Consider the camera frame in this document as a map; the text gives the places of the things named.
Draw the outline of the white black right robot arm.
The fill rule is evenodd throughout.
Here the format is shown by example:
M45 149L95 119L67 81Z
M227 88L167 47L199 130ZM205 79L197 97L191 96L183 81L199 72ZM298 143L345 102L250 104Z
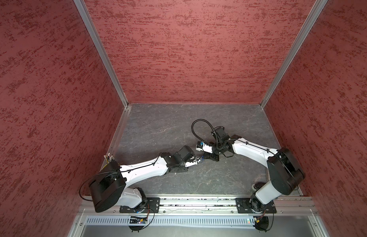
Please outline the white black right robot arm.
M269 173L269 181L250 197L247 207L254 213L262 213L281 195L289 195L305 179L305 172L294 155L286 148L271 149L252 143L241 136L229 136L223 127L212 131L215 142L199 141L196 150L214 161L225 152L247 157L263 165Z

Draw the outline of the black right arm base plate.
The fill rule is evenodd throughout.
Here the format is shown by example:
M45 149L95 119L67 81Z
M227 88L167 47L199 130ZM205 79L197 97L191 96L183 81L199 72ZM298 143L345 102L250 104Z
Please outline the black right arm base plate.
M257 198L236 198L236 208L239 214L276 214L276 208L274 202L271 201L268 204L263 204Z

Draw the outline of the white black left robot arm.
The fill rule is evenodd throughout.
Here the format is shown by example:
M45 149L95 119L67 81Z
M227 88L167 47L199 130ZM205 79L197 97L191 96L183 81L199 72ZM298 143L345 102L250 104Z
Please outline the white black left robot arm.
M183 146L174 154L160 153L155 159L133 165L119 165L111 159L88 181L94 209L100 213L116 204L143 209L147 197L141 188L131 189L130 186L152 177L187 172L189 167L200 162L189 146Z

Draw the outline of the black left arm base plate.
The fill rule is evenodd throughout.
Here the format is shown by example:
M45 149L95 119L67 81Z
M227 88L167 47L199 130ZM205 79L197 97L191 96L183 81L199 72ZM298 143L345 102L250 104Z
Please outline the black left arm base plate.
M128 206L121 206L119 209L120 213L148 213L148 212L159 212L160 206L160 198L159 197L150 197L142 200L140 204L138 204L134 208L130 208Z

